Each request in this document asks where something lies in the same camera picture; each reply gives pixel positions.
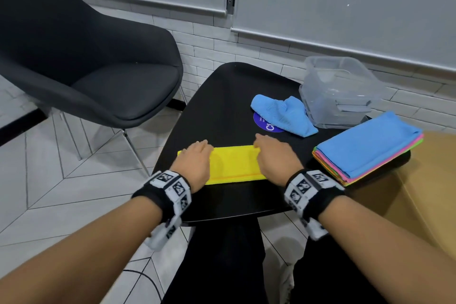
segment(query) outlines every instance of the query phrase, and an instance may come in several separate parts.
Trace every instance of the crumpled blue cloth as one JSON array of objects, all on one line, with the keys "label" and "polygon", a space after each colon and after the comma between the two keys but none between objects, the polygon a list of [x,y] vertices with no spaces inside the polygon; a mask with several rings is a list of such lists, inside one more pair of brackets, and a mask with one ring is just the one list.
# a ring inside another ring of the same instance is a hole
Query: crumpled blue cloth
[{"label": "crumpled blue cloth", "polygon": [[250,107],[268,123],[290,133],[307,137],[318,132],[307,117],[304,104],[294,96],[282,101],[258,94]]},{"label": "crumpled blue cloth", "polygon": [[356,178],[416,140],[423,131],[393,112],[345,130],[316,146],[347,177]]}]

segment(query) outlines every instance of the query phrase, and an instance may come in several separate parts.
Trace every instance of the clear plastic container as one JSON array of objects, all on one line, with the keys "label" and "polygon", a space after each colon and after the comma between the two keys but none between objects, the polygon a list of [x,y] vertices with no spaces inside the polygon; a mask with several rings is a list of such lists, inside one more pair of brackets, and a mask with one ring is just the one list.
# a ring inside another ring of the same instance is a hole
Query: clear plastic container
[{"label": "clear plastic container", "polygon": [[307,76],[299,87],[307,116],[318,128],[347,129],[360,124],[385,86],[359,60],[307,57]]}]

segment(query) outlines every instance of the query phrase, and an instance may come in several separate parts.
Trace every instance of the white brick wall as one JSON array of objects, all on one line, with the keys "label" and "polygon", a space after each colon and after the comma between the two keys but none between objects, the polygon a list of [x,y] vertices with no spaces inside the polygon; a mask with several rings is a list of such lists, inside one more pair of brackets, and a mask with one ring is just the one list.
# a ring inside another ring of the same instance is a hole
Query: white brick wall
[{"label": "white brick wall", "polygon": [[[95,0],[92,4],[103,2]],[[184,63],[182,87],[188,98],[225,62],[249,63],[301,82],[306,74],[305,58],[318,55],[298,44],[232,33],[229,29],[231,16],[224,19],[126,3],[111,7],[152,15],[155,25],[170,30]],[[115,10],[97,9],[111,16],[132,19],[131,13],[123,11],[116,15]],[[144,22],[144,15],[138,15],[135,20]],[[402,65],[389,68],[366,63],[366,66],[387,87],[384,99],[371,112],[372,117],[391,110],[406,122],[425,130],[456,133],[456,74],[434,75],[429,69],[405,69]]]},{"label": "white brick wall", "polygon": [[22,90],[0,76],[0,128],[36,108]]}]

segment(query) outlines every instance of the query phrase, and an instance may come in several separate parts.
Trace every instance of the person's left hand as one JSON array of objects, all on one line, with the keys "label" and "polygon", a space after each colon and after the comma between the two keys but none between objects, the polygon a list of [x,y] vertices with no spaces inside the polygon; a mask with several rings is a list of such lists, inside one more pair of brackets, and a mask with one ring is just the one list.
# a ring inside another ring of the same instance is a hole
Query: person's left hand
[{"label": "person's left hand", "polygon": [[192,194],[209,180],[209,156],[213,150],[214,147],[208,144],[208,140],[196,141],[183,149],[171,165],[171,171],[188,180]]}]

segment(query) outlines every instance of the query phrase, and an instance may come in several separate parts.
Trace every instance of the chair leg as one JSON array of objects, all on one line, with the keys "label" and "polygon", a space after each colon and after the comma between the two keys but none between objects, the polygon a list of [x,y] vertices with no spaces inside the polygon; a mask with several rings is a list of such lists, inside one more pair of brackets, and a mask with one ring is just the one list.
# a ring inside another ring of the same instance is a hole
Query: chair leg
[{"label": "chair leg", "polygon": [[179,86],[180,93],[182,94],[182,99],[184,99],[185,105],[188,105],[187,103],[187,98],[185,97],[184,90],[182,89],[182,86]]},{"label": "chair leg", "polygon": [[79,149],[77,149],[76,141],[74,140],[73,134],[71,133],[70,126],[68,125],[68,122],[67,122],[67,117],[65,117],[65,113],[62,112],[62,111],[60,111],[60,118],[65,122],[66,129],[68,130],[68,133],[70,134],[71,140],[73,141],[74,147],[76,148],[77,159],[79,161],[81,161],[83,158],[81,156],[81,153],[79,152]]},{"label": "chair leg", "polygon": [[147,167],[145,167],[145,164],[142,162],[141,158],[139,157],[138,153],[136,152],[136,149],[134,148],[133,143],[131,142],[130,138],[128,137],[127,131],[125,129],[121,129],[122,135],[125,138],[125,140],[128,143],[128,146],[130,147],[131,151],[133,152],[134,156],[136,157],[136,160],[141,164],[142,168],[146,172],[147,176],[150,177],[151,175],[149,174],[149,171]]}]

